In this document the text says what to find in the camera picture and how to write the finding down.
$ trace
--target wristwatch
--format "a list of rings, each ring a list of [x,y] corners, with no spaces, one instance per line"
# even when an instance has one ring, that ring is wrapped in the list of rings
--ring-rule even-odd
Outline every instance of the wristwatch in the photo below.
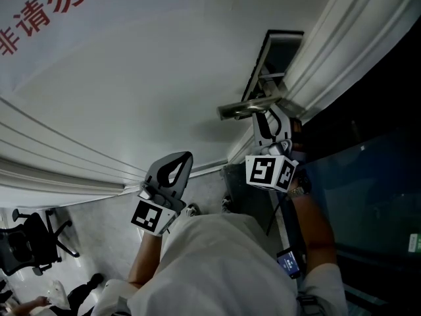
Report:
[[[296,198],[310,193],[311,191],[311,182],[307,176],[305,169],[300,170],[295,173],[295,178],[298,180],[298,186],[291,191],[288,191],[288,196],[290,198]]]

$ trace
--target white sleeve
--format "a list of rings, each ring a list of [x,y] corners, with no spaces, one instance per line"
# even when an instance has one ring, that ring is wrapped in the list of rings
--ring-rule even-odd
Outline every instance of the white sleeve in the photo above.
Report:
[[[300,291],[317,298],[326,315],[348,315],[341,271],[333,263],[314,268],[305,278]]]
[[[118,298],[131,298],[138,289],[122,280],[109,280],[92,310],[93,316],[111,316],[117,311]]]

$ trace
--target chair leg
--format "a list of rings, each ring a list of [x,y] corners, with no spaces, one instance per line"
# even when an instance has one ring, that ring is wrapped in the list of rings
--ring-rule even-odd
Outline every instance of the chair leg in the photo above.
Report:
[[[79,253],[73,253],[70,251],[64,244],[62,244],[60,241],[56,241],[56,245],[60,247],[62,250],[64,250],[67,254],[71,255],[72,257],[79,257]]]
[[[59,227],[59,229],[58,230],[56,230],[55,232],[54,232],[54,236],[55,237],[58,237],[60,234],[61,234],[61,232],[66,228],[66,227],[70,227],[70,226],[72,226],[72,221],[66,221],[64,224],[62,224],[60,227]]]
[[[53,215],[53,211],[48,209],[45,211],[45,219],[47,220],[48,233],[54,234],[53,227],[51,226],[50,215]]]

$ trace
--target shoe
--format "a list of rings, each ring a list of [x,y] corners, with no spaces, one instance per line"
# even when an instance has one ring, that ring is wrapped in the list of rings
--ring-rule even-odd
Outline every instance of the shoe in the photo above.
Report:
[[[11,290],[7,290],[6,292],[3,292],[0,294],[0,303],[5,303],[9,298],[11,298],[13,295]]]
[[[88,282],[88,284],[95,289],[98,287],[102,282],[104,281],[104,276],[102,274],[96,273],[92,275],[91,280]]]
[[[232,213],[232,200],[231,200],[231,196],[224,196],[222,198],[222,212],[223,213]]]
[[[197,215],[201,215],[202,212],[200,212],[199,206],[197,206],[195,203],[191,203],[187,206],[186,209],[186,215],[188,217],[196,217]]]

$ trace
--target white shirt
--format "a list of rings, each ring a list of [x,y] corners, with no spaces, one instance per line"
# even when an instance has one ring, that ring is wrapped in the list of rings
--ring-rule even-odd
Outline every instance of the white shirt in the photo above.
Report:
[[[119,296],[132,315],[298,315],[294,281],[265,249],[266,236],[247,215],[203,215],[174,223],[154,277],[137,290],[107,283],[92,315],[115,312]],[[301,289],[327,315],[347,315],[337,265],[309,273]]]

